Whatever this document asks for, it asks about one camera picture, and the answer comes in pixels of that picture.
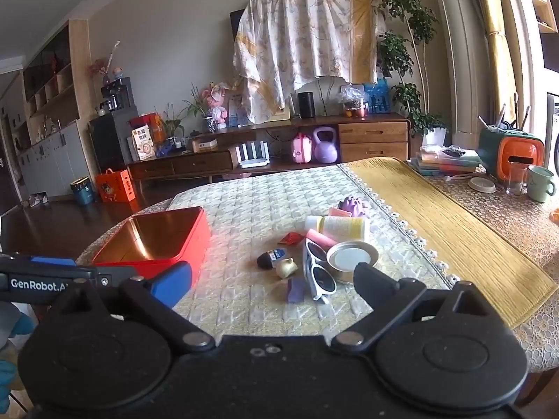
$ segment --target red gift bag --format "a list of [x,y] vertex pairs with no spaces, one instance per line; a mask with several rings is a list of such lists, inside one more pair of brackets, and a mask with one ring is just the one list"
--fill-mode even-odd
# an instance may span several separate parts
[[136,198],[128,170],[100,173],[95,177],[101,199],[107,201],[131,201]]

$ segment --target yellow table runner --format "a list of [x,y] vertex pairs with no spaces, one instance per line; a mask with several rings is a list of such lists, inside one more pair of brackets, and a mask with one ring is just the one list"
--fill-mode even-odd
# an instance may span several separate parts
[[473,281],[509,327],[527,320],[557,289],[521,250],[403,162],[376,157],[347,166],[427,239],[450,273]]

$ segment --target mug handle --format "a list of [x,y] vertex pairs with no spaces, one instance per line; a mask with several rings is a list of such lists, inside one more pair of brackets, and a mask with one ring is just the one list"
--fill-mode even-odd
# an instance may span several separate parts
[[[550,192],[550,186],[553,186],[553,191],[552,191],[552,192]],[[549,183],[547,183],[547,190],[546,190],[546,192],[547,192],[548,194],[550,194],[550,196],[554,196],[554,195],[555,195],[555,192],[557,192],[557,187],[555,186],[555,183],[552,183],[551,181],[550,181]]]

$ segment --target gloved hand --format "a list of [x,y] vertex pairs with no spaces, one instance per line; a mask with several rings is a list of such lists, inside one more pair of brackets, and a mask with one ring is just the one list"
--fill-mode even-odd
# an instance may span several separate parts
[[[21,313],[18,321],[13,326],[11,337],[16,335],[26,335],[33,332],[34,324],[33,321]],[[6,360],[0,360],[0,413],[4,414],[8,411],[9,407],[9,393],[10,388],[8,387],[10,383],[16,378],[17,367],[14,363]]]

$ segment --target purple succulent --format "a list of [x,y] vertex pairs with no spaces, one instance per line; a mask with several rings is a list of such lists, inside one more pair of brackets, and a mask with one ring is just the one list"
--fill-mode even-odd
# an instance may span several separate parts
[[337,208],[351,213],[351,217],[365,217],[364,210],[369,208],[369,204],[366,201],[361,201],[359,197],[346,197],[343,201],[340,201]]

